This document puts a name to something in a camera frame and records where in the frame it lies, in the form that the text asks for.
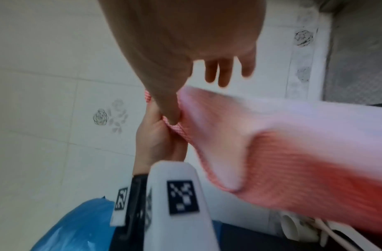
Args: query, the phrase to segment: pink cloth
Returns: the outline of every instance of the pink cloth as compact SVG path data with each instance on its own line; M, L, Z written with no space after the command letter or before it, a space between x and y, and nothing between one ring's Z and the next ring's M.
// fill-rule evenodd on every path
M170 127L222 190L382 232L382 108L239 100L191 87L178 97L181 121Z

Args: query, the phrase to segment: gray surface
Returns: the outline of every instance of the gray surface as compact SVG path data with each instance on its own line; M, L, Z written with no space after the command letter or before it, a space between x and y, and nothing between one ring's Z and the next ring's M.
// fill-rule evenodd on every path
M382 103L382 0L353 0L335 16L324 100Z

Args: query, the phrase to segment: person's left hand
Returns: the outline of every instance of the person's left hand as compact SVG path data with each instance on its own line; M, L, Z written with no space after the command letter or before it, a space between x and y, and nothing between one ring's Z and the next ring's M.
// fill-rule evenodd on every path
M188 143L168 128L152 100L137 130L133 175L148 174L151 166L161 160L184 161L187 148Z

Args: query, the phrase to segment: garment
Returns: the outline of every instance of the garment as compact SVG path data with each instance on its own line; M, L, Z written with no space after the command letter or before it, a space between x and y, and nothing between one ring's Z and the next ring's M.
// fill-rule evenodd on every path
M178 99L181 120L169 126L222 190L382 232L382 108L241 100L192 87Z

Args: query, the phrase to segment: black strap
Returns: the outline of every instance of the black strap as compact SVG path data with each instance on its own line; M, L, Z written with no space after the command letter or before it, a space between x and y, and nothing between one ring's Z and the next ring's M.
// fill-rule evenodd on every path
M109 251L143 250L147 179L148 175L133 177L127 204L126 225L115 229Z

